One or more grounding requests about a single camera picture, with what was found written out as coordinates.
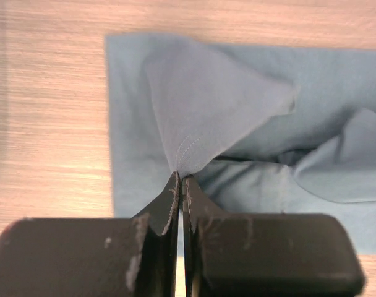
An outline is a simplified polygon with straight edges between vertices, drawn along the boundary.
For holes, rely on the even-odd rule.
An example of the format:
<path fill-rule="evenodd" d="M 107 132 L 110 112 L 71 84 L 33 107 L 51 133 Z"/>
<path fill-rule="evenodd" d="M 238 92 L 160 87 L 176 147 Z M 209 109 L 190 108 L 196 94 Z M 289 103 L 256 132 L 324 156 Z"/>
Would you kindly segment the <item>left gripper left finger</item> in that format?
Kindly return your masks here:
<path fill-rule="evenodd" d="M 173 296 L 179 176 L 132 218 L 26 218 L 0 235 L 0 296 Z"/>

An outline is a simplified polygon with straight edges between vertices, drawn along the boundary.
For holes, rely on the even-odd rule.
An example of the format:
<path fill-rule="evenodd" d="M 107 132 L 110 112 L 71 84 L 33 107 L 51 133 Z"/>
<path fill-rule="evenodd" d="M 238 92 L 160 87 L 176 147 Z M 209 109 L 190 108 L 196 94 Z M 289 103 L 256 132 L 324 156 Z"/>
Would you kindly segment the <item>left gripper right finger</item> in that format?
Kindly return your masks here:
<path fill-rule="evenodd" d="M 356 296 L 365 274 L 337 219 L 231 213 L 182 180 L 187 296 Z"/>

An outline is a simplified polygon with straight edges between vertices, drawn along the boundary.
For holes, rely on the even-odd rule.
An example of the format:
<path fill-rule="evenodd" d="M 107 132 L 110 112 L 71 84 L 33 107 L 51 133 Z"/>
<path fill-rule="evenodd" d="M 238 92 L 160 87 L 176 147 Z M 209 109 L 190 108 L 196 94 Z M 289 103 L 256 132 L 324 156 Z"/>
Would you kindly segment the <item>blue-grey t-shirt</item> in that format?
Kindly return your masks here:
<path fill-rule="evenodd" d="M 376 51 L 105 39 L 113 208 L 194 175 L 232 212 L 326 213 L 376 254 Z"/>

